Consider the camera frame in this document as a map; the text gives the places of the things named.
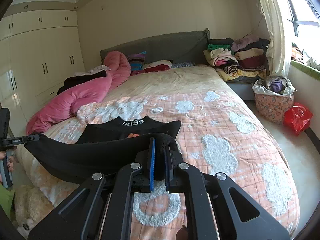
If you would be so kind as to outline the person's left hand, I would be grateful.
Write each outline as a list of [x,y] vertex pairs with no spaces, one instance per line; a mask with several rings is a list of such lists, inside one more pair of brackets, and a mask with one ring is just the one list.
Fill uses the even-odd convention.
[[12,172],[14,170],[14,153],[16,146],[1,150],[1,184],[5,188],[12,186]]

